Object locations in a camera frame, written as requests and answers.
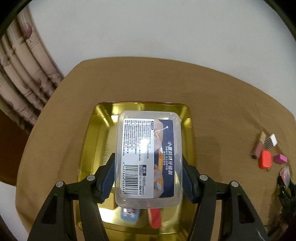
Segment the pink lip gloss gold cap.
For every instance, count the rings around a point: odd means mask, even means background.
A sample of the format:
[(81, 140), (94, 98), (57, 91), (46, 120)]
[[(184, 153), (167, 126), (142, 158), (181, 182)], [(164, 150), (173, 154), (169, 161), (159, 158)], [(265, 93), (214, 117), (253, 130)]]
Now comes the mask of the pink lip gloss gold cap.
[(265, 140), (266, 140), (266, 133), (261, 131), (256, 138), (254, 147), (251, 152), (252, 159), (256, 160), (260, 157)]

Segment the pink small block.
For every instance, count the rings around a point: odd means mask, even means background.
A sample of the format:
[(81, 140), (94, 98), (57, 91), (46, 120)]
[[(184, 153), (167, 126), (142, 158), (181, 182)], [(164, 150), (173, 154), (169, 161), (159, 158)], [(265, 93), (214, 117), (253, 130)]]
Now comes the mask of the pink small block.
[(287, 157), (282, 154), (278, 154), (273, 156), (273, 161), (279, 165), (283, 165), (287, 163)]

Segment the white striped small box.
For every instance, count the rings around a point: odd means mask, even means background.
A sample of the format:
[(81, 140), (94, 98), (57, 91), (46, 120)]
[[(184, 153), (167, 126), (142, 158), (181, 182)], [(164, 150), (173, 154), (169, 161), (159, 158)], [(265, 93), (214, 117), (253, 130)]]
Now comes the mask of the white striped small box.
[(274, 148), (278, 144), (275, 134), (271, 134), (265, 139), (264, 145), (267, 149)]

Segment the red small block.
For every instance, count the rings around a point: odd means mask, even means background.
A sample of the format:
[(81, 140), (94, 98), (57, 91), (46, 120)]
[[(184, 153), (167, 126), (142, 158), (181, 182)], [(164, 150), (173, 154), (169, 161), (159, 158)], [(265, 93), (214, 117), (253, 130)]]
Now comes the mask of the red small block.
[(149, 225), (153, 229), (161, 228), (162, 217), (161, 210), (159, 208), (150, 208), (147, 210), (149, 217)]

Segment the blue small packet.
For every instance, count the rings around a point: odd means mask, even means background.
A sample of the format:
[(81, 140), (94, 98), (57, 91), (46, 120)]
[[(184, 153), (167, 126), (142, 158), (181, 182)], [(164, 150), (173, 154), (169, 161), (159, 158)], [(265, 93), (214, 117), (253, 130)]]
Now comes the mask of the blue small packet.
[(135, 208), (121, 208), (121, 219), (126, 222), (135, 223), (139, 219), (139, 209)]

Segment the patterned beige curtain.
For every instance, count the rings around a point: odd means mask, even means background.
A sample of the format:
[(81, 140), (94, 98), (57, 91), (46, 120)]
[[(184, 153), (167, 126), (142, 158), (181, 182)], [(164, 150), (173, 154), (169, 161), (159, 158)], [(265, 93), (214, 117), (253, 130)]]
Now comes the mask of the patterned beige curtain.
[(1, 28), (1, 111), (29, 133), (63, 79), (29, 7), (13, 11)]

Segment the clear pink small packet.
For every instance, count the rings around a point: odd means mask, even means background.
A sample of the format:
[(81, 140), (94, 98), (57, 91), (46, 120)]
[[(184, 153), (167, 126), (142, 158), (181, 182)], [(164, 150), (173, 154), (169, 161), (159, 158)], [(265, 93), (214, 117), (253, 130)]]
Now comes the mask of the clear pink small packet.
[(289, 168), (289, 166), (285, 166), (284, 168), (281, 169), (280, 177), (282, 178), (285, 188), (288, 188), (289, 184), (290, 184), (290, 168)]

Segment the gold metal tin tray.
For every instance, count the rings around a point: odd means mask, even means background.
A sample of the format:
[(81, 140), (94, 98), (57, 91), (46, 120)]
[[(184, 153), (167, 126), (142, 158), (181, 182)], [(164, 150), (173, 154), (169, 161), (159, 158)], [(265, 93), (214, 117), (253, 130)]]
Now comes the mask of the gold metal tin tray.
[[(180, 117), (182, 151), (187, 162), (195, 165), (194, 133), (189, 108), (178, 103), (157, 102), (103, 102), (95, 106), (90, 117), (80, 159), (79, 180), (94, 174), (104, 165), (116, 149), (118, 115), (124, 110), (168, 111)], [(116, 205), (114, 193), (98, 206), (103, 224), (108, 231), (135, 232), (143, 235), (171, 235), (186, 233), (194, 218), (196, 205), (183, 199), (178, 206), (161, 210), (162, 226), (159, 230), (149, 225), (147, 210), (140, 211), (136, 223), (121, 219), (121, 208)]]

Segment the brown tablecloth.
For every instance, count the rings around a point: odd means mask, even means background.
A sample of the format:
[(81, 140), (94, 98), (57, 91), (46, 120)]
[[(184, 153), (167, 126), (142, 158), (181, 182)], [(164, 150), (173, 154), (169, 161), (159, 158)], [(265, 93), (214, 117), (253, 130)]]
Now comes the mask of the brown tablecloth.
[[(260, 169), (251, 151), (261, 131), (274, 133), (277, 145), (270, 152), (285, 155), (295, 175), (295, 118), (286, 108), (259, 89), (209, 68), (165, 59), (114, 57), (74, 67), (38, 117), (16, 184), (16, 209), (29, 232), (58, 181), (82, 181), (78, 177), (86, 131), (95, 106), (103, 102), (186, 105), (194, 133), (196, 164), (192, 166), (215, 182), (237, 181), (265, 229), (278, 220), (282, 206), (277, 179), (282, 166)], [(85, 240), (78, 202), (73, 206), (77, 240)], [(211, 240), (218, 240), (221, 206), (217, 201)], [(143, 235), (105, 230), (108, 240), (188, 240), (190, 231)]]

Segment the red small case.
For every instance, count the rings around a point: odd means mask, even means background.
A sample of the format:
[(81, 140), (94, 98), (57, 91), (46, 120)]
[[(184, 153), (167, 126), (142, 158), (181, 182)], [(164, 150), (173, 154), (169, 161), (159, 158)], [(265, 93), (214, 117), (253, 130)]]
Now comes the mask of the red small case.
[(259, 168), (269, 169), (272, 165), (272, 156), (270, 151), (262, 151), (259, 157)]

